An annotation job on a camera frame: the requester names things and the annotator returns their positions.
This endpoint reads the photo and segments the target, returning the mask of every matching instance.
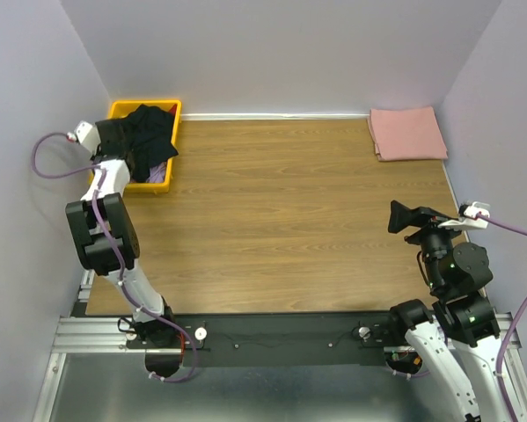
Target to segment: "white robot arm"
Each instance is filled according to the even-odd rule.
[[[138,240],[128,218],[128,213],[122,201],[126,185],[130,182],[130,169],[124,146],[117,150],[109,151],[103,156],[101,150],[101,131],[109,128],[93,126],[82,121],[76,128],[77,141],[95,156],[98,161],[94,169],[94,177],[87,193],[78,202],[72,202],[66,207],[66,215],[76,243],[77,254],[84,268],[92,269],[96,274],[104,276],[113,283],[123,295],[132,310],[136,323],[148,323],[154,316],[172,318],[171,309],[166,305],[163,297],[154,290],[144,274],[138,257],[140,248]],[[125,268],[123,280],[119,275],[120,265],[110,244],[105,239],[105,234],[97,224],[97,216],[92,212],[92,202],[97,202],[100,218],[110,226],[110,234],[117,242],[124,257]],[[136,309],[128,296],[139,302],[149,312],[145,313]]]
[[[389,232],[397,233],[408,226],[419,227],[407,236],[410,244],[421,247],[426,268],[424,280],[434,303],[436,318],[444,335],[452,340],[466,371],[458,365],[444,344],[438,329],[421,301],[401,303],[391,308],[399,335],[414,347],[429,372],[452,403],[456,421],[514,420],[501,394],[498,377],[506,385],[516,420],[526,420],[505,365],[496,373],[501,347],[500,331],[494,309],[479,293],[492,278],[486,250],[476,244],[453,246],[451,239],[460,230],[485,229],[489,206],[480,202],[463,205],[458,219],[451,219],[431,208],[409,209],[392,202]]]

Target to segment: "folded towel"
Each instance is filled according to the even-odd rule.
[[[373,109],[368,122],[379,161],[447,158],[433,107],[401,112]]]

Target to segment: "wooden table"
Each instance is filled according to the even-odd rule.
[[[175,312],[433,302],[418,248],[386,227],[394,199],[456,214],[441,162],[379,163],[366,120],[184,121],[177,146],[168,194],[124,198]],[[98,277],[87,313],[128,306]]]

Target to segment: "white wall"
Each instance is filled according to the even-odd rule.
[[[443,100],[500,0],[62,0],[113,98],[185,113]]]
[[[489,202],[496,219],[527,229],[527,0],[503,1],[437,117],[458,199]],[[527,295],[527,239],[489,227],[472,240],[488,249],[490,299],[499,311],[517,310]]]
[[[46,182],[29,169],[34,142],[106,115],[108,96],[57,0],[0,2],[0,421],[32,420],[58,317],[81,273],[64,215],[84,176]],[[69,145],[47,171],[81,165]]]

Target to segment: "yellow plastic bin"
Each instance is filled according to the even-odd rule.
[[[181,122],[181,102],[178,99],[122,99],[114,101],[111,105],[111,111],[108,114],[108,119],[117,119],[128,116],[140,104],[147,106],[158,106],[162,110],[169,112],[173,107],[175,110],[175,122],[173,123],[173,133],[171,143],[175,148],[177,141],[177,130]],[[129,183],[124,190],[125,193],[168,193],[169,183],[172,178],[172,163],[170,158],[167,160],[167,169],[165,170],[165,179],[162,183]]]

